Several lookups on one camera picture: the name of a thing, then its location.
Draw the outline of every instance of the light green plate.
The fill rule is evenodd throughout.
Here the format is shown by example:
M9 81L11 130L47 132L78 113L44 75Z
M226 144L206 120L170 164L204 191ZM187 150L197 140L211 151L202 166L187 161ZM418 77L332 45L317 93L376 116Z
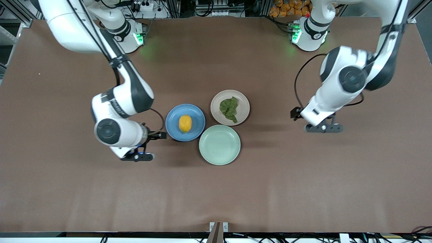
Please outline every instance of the light green plate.
M200 152L205 160L214 165L231 163L240 152L240 138L234 129L215 125L203 132Z

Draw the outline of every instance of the blue plate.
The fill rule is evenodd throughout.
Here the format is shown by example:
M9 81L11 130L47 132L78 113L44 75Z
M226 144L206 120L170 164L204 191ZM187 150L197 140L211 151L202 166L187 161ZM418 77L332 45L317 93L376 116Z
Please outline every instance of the blue plate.
M189 132L183 133L178 127L178 121L182 115L189 115L192 118L192 128ZM181 104L174 107L166 117L165 127L168 134L180 142L191 141L201 135L206 126L206 117L200 108L191 104Z

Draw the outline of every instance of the bracket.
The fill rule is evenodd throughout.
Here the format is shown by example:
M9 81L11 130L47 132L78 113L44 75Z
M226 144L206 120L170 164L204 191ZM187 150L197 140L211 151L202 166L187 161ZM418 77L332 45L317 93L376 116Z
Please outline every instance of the bracket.
M214 224L215 224L215 222L210 222L209 231L212 231ZM223 231L228 232L228 222L223 222L222 226L223 226Z
M210 222L210 235L207 239L208 243L223 243L223 232L224 232L224 224L226 223L226 229L228 230L227 222Z
M324 119L318 126L307 124L305 131L308 133L340 133L343 131L343 126L336 123L336 113Z

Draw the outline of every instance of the gray floor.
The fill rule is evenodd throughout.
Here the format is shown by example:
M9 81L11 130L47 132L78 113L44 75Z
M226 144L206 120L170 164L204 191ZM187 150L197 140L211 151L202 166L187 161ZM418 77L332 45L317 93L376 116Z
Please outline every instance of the gray floor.
M420 0L411 0L410 7L412 9ZM342 16L377 16L367 6L359 3L349 5L343 12ZM416 25L419 30L426 53L429 56L429 61L432 58L432 3L430 3L417 17Z

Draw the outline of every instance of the green led light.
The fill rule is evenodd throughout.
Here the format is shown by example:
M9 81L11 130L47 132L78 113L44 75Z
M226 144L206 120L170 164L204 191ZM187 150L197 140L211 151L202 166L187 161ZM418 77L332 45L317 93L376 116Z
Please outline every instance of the green led light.
M302 35L302 30L299 29L293 36L292 36L292 42L297 43L300 39L300 36Z
M143 44L143 38L141 37L141 34L134 34L133 36L134 36L135 41L137 42L138 45Z

